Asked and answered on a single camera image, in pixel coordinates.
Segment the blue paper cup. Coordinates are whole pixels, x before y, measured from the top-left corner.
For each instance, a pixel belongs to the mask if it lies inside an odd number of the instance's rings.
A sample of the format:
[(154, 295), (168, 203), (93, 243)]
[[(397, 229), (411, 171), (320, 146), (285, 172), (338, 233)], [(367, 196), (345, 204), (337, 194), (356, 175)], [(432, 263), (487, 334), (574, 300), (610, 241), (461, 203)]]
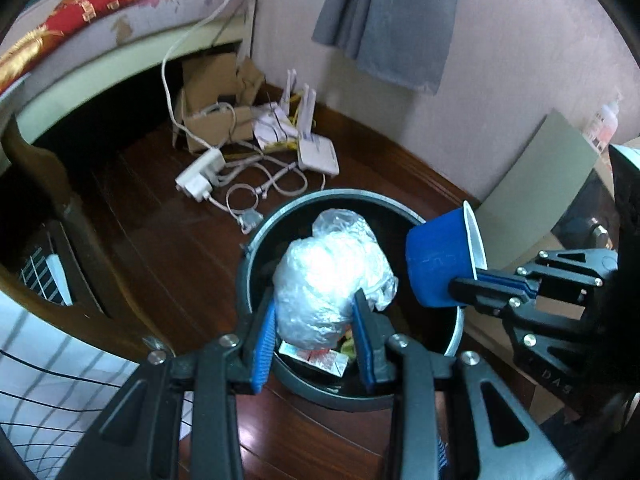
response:
[(412, 228), (405, 254), (413, 295), (428, 308), (456, 306), (449, 283), (477, 278), (477, 270), (488, 269), (482, 234), (466, 200), (460, 208)]

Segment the clear plastic bag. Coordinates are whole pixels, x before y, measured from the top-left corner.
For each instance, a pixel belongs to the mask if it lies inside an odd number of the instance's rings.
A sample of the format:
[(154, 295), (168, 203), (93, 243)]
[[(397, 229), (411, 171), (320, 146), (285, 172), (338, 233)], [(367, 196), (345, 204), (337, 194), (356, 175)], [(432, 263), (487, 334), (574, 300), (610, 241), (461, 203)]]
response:
[(327, 209), (314, 220), (311, 236), (288, 245), (272, 282), (280, 338), (299, 349), (326, 350), (352, 325), (357, 292), (381, 312), (399, 280), (363, 216)]

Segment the green cardboard sheet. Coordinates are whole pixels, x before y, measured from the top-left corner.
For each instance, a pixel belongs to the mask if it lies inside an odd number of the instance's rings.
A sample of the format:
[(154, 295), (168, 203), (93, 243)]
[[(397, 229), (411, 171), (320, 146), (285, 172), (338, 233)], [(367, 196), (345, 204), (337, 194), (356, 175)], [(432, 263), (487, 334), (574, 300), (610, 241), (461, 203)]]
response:
[(597, 159), (582, 133), (552, 110), (520, 158), (475, 211), (488, 266), (505, 268), (546, 236)]

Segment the white checkered tablecloth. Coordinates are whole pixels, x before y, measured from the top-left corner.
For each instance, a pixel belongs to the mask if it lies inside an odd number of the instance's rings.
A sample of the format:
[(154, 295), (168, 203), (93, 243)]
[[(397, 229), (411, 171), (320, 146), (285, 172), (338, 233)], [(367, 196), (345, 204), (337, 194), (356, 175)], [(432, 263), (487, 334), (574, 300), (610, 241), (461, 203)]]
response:
[(136, 368), (1, 295), (1, 431), (33, 477), (56, 478)]

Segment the red white wrapper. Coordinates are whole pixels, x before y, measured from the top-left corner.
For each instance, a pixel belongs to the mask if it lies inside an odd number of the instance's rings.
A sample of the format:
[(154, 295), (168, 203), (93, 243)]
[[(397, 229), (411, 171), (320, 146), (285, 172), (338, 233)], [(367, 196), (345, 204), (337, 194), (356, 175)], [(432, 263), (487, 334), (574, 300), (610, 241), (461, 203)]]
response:
[(292, 346), (285, 341), (280, 343), (278, 352), (299, 363), (320, 370), (320, 372), (343, 377), (349, 364), (348, 356), (334, 350), (304, 350)]

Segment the white pink bottle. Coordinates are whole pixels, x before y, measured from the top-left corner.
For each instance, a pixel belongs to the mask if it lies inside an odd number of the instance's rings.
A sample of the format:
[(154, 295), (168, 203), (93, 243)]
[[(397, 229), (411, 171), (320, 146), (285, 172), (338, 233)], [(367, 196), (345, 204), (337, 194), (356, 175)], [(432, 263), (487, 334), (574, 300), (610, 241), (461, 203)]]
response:
[(618, 128), (618, 113), (623, 96), (616, 94), (613, 101), (603, 104), (588, 120), (582, 130), (587, 142), (599, 153), (603, 154)]

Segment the white wifi router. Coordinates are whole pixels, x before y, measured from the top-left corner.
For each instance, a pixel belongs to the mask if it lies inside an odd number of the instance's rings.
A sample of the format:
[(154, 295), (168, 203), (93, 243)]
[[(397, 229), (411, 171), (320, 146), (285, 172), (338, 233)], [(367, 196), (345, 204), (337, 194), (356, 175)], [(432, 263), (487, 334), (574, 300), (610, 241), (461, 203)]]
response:
[(298, 166), (303, 170), (336, 177), (340, 174), (340, 164), (332, 141), (325, 136), (318, 136), (318, 134), (311, 132), (316, 97), (317, 92), (305, 84), (297, 118)]

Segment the grey hanging curtain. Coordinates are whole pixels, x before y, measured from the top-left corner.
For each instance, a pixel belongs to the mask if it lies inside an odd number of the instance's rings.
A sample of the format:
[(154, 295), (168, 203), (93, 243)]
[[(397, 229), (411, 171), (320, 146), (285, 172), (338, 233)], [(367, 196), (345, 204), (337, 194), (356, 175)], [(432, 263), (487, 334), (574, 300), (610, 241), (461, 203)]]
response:
[(458, 0), (324, 0), (312, 40), (341, 50), (363, 72), (435, 94)]

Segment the brown cardboard box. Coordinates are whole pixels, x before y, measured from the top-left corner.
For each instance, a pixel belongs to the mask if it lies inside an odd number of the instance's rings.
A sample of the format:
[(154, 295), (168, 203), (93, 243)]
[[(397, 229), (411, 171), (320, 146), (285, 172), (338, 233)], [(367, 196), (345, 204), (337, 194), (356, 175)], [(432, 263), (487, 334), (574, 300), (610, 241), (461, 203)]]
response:
[(197, 155), (211, 146), (253, 139), (253, 105), (265, 75), (250, 58), (239, 60), (233, 52), (206, 55), (184, 61), (182, 70), (176, 140)]

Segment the wooden chair frame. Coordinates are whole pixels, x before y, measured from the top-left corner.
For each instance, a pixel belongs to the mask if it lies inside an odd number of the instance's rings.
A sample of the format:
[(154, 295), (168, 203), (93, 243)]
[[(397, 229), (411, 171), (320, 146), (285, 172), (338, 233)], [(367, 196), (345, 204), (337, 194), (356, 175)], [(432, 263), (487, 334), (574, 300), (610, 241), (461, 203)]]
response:
[[(1, 290), (11, 299), (77, 339), (131, 361), (152, 350), (176, 354), (101, 243), (52, 152), (27, 143), (10, 116), (1, 131), (10, 166), (1, 174)], [(43, 248), (60, 257), (70, 288), (61, 306), (18, 277), (27, 252)]]

